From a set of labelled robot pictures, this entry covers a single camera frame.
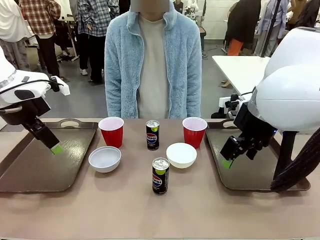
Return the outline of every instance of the pepsi logo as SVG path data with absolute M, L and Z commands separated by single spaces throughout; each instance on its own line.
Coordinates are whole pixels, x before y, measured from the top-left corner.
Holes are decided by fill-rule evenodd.
M 156 175 L 152 174 L 152 184 L 155 187 L 160 187 L 162 184 L 162 180 Z
M 157 135 L 155 135 L 153 133 L 147 133 L 146 140 L 148 143 L 154 144 L 157 141 Z

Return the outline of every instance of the white bowl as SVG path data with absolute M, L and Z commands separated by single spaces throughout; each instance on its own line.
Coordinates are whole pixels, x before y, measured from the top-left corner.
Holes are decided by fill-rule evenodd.
M 121 152 L 114 146 L 102 146 L 89 156 L 89 164 L 99 173 L 109 173 L 115 170 L 121 159 Z
M 166 149 L 166 157 L 174 167 L 185 169 L 195 162 L 197 151 L 189 144 L 178 142 Z

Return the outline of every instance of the white sneaker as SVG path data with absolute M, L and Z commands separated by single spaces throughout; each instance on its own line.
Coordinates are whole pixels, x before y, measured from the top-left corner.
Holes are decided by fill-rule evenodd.
M 80 69 L 80 74 L 82 76 L 87 76 L 88 75 L 87 69 Z

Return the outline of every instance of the red plastic cup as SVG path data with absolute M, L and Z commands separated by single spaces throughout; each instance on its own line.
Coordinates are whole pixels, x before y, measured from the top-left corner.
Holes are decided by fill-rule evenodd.
M 120 148 L 124 135 L 124 120 L 120 117 L 111 116 L 102 119 L 98 126 L 101 130 L 105 144 L 115 148 Z
M 182 125 L 184 142 L 195 149 L 199 148 L 208 126 L 207 122 L 200 117 L 188 117 L 183 120 Z

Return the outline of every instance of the jacket collar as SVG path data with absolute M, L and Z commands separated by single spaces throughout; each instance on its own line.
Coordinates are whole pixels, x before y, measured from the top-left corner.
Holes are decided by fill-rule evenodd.
M 131 11 L 131 8 L 128 13 L 128 21 L 127 21 L 127 28 L 128 31 L 132 34 L 140 35 L 140 27 L 138 23 L 138 12 Z M 166 30 L 170 30 L 174 27 L 177 20 L 177 11 L 175 10 L 174 4 L 170 1 L 169 3 L 169 12 L 165 12 L 163 14 L 163 19 L 165 21 L 165 28 Z

